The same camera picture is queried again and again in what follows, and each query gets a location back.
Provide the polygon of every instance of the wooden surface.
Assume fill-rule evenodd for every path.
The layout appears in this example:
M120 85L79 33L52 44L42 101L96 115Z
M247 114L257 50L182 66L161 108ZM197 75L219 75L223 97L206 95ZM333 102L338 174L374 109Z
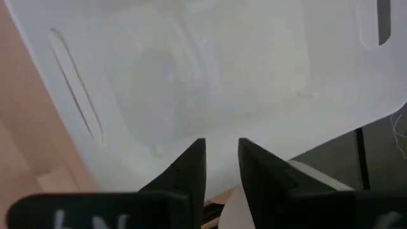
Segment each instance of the wooden surface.
M0 228L17 199L96 191L10 14L0 1Z

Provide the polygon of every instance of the thread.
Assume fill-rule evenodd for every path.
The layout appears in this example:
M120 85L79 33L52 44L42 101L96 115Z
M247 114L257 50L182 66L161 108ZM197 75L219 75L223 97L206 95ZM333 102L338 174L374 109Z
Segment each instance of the thread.
M397 120L395 122L393 122L393 116L394 116L394 114L390 115L390 122L392 124L392 133L393 133L393 136L394 136L394 140L396 140L396 148L399 149L399 151L403 154L403 158L406 159L407 158L406 152L399 146L399 138L398 137L402 137L404 139L407 139L407 136L399 134L396 131L397 124L398 124L400 118L402 117L402 114L399 115L399 117L397 118Z

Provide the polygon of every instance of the white plastic surface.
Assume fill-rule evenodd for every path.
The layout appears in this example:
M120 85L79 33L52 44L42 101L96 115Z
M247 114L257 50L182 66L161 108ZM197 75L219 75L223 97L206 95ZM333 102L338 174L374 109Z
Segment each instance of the white plastic surface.
M376 9L360 1L370 0L6 3L103 190L142 188L205 137L213 197L240 182L239 137L288 160L406 102L407 6L391 1L391 37L368 48L375 31L364 21ZM103 144L84 125L92 118L71 95L51 29L66 42L88 94L75 98L94 108Z

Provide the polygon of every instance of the black plastic piece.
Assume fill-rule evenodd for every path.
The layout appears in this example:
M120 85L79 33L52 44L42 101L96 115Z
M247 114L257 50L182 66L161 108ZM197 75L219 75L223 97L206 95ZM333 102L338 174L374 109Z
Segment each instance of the black plastic piece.
M334 191L248 139L239 140L240 176L258 228L374 228L399 214L407 226L407 194Z
M198 139L137 193L33 195L15 203L6 221L9 229L198 229L205 184L205 139Z
M386 43L392 33L391 1L377 0L379 45Z

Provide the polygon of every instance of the white plastic container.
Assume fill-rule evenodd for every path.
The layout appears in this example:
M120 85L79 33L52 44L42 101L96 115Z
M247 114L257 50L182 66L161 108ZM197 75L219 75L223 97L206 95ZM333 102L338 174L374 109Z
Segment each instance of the white plastic container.
M103 190L206 137L212 197L240 182L239 137L288 160L407 99L403 0L6 2Z

